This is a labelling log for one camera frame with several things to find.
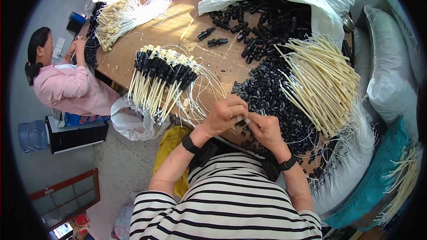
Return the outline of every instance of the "black hair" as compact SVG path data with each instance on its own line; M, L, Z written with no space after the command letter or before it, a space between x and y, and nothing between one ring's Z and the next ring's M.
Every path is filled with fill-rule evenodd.
M34 78L40 72L40 69L43 67L43 64L38 62L36 63L37 58L37 48L39 46L44 47L47 38L49 37L50 29L48 27L42 27L37 29L29 40L28 44L28 61L25 64L25 74L28 79L30 86L34 84Z

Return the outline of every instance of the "teal bag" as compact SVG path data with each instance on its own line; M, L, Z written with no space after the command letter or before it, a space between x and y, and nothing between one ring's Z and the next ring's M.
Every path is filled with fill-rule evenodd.
M330 227L341 228L358 220L368 213L383 198L384 192L393 185L397 175L384 178L398 167L390 160L397 162L406 158L406 151L404 152L403 148L406 147L406 150L409 150L408 135L403 129L402 118L400 117L387 130L368 171L353 193L333 215L325 220ZM360 230L366 232L375 225L376 222L373 222L371 226Z

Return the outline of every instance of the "hand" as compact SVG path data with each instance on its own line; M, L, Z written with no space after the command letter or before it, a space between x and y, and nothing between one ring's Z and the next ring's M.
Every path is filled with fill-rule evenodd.
M74 45L75 51L78 54L84 54L85 52L85 47L86 47L86 41L83 40L82 36L78 36L77 40L73 41L71 46Z
M70 48L68 49L68 54L73 54L74 53L74 51L76 51L76 45L75 45L75 41L73 41L72 43L71 43L71 45L70 45Z
M275 116L263 116L254 112L248 113L251 122L248 124L255 138L273 152L279 163L288 161L291 153L280 133L279 119Z
M209 138L219 136L221 133L232 128L238 122L237 115L248 117L248 104L237 95L214 103L206 120L200 125Z

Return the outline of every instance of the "blue tape roll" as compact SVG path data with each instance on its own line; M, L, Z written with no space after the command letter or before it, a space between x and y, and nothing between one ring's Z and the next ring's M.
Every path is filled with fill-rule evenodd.
M86 22L85 17L75 13L74 11L70 15L70 20L73 22L77 22L78 24L81 24L81 25L85 24L85 22Z

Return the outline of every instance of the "blue water bottle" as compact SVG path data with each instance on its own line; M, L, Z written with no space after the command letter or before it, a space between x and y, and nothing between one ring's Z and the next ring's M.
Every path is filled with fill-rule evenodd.
M24 153L45 149L48 136L44 120L18 124L18 137Z

